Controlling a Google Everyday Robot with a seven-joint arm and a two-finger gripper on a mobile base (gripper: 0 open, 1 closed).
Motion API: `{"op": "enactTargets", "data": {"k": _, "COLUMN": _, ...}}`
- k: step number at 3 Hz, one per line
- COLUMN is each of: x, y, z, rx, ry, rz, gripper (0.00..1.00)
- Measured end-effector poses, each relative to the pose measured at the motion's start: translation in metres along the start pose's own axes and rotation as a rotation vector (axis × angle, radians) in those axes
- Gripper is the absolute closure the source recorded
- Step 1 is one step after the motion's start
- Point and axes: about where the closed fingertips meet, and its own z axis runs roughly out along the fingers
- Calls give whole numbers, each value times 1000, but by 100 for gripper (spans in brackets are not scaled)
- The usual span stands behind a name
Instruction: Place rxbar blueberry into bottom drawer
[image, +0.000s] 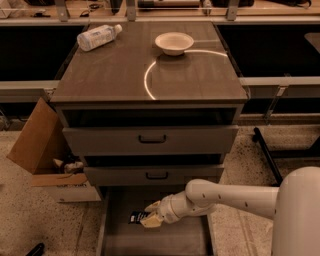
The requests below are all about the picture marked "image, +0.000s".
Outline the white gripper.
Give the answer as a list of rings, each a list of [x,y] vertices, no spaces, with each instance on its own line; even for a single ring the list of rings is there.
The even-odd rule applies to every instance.
[[[173,209],[173,196],[166,196],[147,206],[144,211],[150,214],[140,220],[145,228],[158,228],[163,222],[172,224],[180,220]]]

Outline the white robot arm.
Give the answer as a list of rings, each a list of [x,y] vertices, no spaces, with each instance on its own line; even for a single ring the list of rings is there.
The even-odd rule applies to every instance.
[[[193,179],[145,208],[146,228],[203,216],[223,204],[273,221],[271,256],[320,256],[320,168],[289,173],[278,187],[221,185]]]

